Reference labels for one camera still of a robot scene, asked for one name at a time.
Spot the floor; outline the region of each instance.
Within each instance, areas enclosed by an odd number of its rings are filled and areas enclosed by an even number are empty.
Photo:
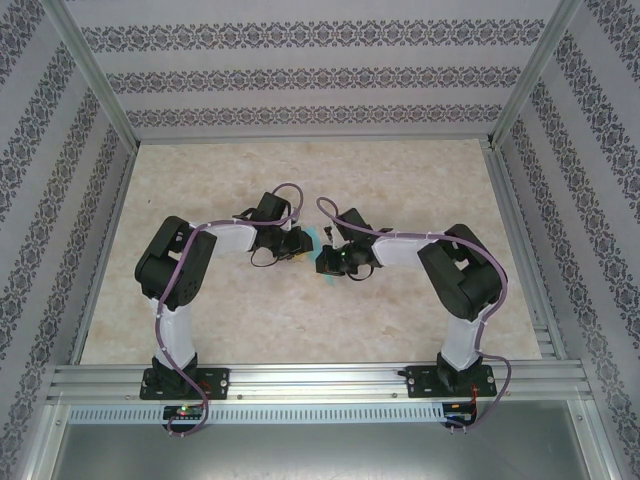
[[[230,218],[287,181],[303,188],[300,224],[318,242],[328,243],[329,225],[319,195],[356,207],[374,228],[467,224],[510,280],[483,350],[540,358],[482,151],[468,140],[141,147],[82,363],[150,363],[153,315],[133,270],[164,218]],[[295,191],[282,195],[295,205]],[[435,360],[447,312],[424,271],[388,267],[353,282],[316,274],[314,258],[261,269],[247,253],[213,260],[192,309],[200,363]]]

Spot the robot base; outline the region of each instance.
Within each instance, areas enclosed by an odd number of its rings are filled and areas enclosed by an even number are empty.
[[[407,379],[409,398],[451,398],[470,397],[472,388],[477,388],[478,397],[495,397],[496,388],[493,369],[489,365],[476,363],[463,372],[451,378],[451,385],[441,379],[443,362],[438,354],[437,365],[418,365],[407,367],[400,372]]]
[[[167,368],[153,357],[153,367],[147,368],[140,386],[141,400],[201,400],[196,392],[175,370]],[[198,368],[197,356],[184,372],[202,388],[209,400],[226,400],[229,391],[228,368]]]

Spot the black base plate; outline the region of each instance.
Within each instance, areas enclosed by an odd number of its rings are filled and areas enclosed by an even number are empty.
[[[198,368],[196,383],[203,388],[209,400],[226,400],[229,391],[229,372],[228,368]],[[153,368],[147,368],[144,371],[140,387],[141,400],[200,400],[200,395],[194,389],[182,397],[175,392],[159,390],[158,386],[154,385],[155,378],[156,373]]]
[[[478,397],[495,397],[498,393],[493,369],[489,365],[480,365],[468,381],[458,385],[450,392],[438,378],[438,367],[413,366],[405,369],[409,398],[451,398],[471,397],[472,385],[478,388]]]

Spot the wall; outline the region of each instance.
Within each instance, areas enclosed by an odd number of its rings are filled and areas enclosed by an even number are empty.
[[[132,157],[39,3],[0,3],[0,479],[69,361]]]
[[[585,1],[503,145],[569,353],[640,478],[640,2]]]
[[[143,140],[488,134],[556,4],[67,3]]]

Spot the beige floor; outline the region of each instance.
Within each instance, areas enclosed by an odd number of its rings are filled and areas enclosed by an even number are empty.
[[[469,140],[143,146],[82,362],[150,362],[153,317],[133,270],[165,217],[230,218],[285,181],[304,189],[301,224],[323,241],[319,195],[342,210],[357,207],[374,228],[469,225],[510,279],[484,350],[540,358],[482,152]],[[295,202],[294,192],[286,196]],[[424,271],[383,268],[366,282],[329,281],[310,254],[264,269],[246,253],[216,259],[193,312],[201,363],[434,360],[447,323]]]

